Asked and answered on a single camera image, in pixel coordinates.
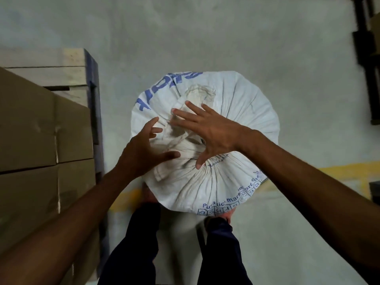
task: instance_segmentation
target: concrete floor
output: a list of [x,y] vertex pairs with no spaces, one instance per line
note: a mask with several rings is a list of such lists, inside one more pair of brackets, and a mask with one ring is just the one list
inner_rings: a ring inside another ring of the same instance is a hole
[[[0,23],[2,47],[85,47],[97,60],[107,170],[139,93],[178,71],[243,74],[277,111],[280,145],[316,167],[380,158],[350,0],[0,0]],[[110,215],[112,248],[129,215]],[[201,257],[182,218],[199,221],[181,214],[159,232],[157,283],[174,282],[172,249],[180,278],[196,283]],[[278,191],[257,193],[232,225],[254,284],[364,284]]]

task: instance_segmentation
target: hand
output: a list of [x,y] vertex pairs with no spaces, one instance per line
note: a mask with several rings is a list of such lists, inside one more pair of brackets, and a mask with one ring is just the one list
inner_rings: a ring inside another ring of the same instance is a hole
[[173,108],[172,113],[182,119],[172,118],[173,126],[189,129],[206,141],[206,149],[198,157],[195,167],[200,169],[207,159],[223,153],[239,150],[239,141],[250,128],[240,125],[216,113],[209,106],[197,107],[190,101],[185,102],[195,114]]
[[169,151],[162,154],[155,154],[150,147],[149,139],[155,138],[156,133],[161,133],[162,128],[153,127],[159,120],[153,118],[145,124],[143,129],[126,145],[115,170],[123,176],[128,176],[131,180],[144,175],[158,164],[178,158],[181,154],[177,151]]

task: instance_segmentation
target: left hand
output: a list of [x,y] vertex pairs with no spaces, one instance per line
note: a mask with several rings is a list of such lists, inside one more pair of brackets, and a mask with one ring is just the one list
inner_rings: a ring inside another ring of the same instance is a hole
[[158,120],[159,118],[155,117],[148,121],[140,133],[130,140],[114,168],[119,174],[128,177],[130,181],[144,175],[162,162],[181,156],[177,151],[153,153],[149,139],[155,138],[156,133],[162,132],[162,128],[153,127]]

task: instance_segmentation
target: dark pants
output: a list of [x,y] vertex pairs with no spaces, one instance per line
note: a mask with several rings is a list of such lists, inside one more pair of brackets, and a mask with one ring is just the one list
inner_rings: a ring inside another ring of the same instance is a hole
[[[159,246],[161,209],[158,203],[146,203],[133,213],[125,238],[112,252],[103,268],[98,285],[155,284],[153,265]],[[207,244],[198,284],[251,284],[241,260],[239,241],[223,218],[212,218],[207,225]]]

